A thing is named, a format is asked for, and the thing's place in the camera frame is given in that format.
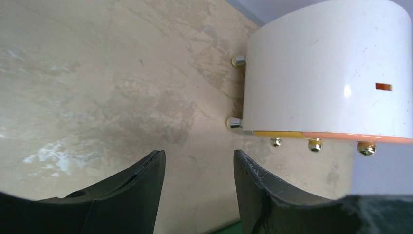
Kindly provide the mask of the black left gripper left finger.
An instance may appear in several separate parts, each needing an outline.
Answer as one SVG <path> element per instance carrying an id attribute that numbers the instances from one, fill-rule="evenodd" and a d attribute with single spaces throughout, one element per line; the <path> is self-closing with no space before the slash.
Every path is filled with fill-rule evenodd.
<path id="1" fill-rule="evenodd" d="M 151 234 L 165 176 L 155 150 L 132 166 L 64 198 L 0 194 L 3 234 Z"/>

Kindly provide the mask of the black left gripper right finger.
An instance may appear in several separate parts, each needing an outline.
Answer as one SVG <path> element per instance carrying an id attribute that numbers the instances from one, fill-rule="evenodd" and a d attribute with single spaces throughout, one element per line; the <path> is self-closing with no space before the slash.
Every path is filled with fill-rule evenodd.
<path id="1" fill-rule="evenodd" d="M 282 180 L 242 150 L 233 158 L 245 234 L 410 234 L 411 195 L 347 195 L 330 200 Z"/>

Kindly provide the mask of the green jewelry box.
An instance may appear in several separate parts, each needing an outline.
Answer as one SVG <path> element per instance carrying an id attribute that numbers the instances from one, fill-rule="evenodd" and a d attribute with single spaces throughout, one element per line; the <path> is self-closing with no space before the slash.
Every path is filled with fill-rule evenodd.
<path id="1" fill-rule="evenodd" d="M 211 234 L 242 234 L 242 224 L 241 222 L 236 222 L 213 231 Z"/>

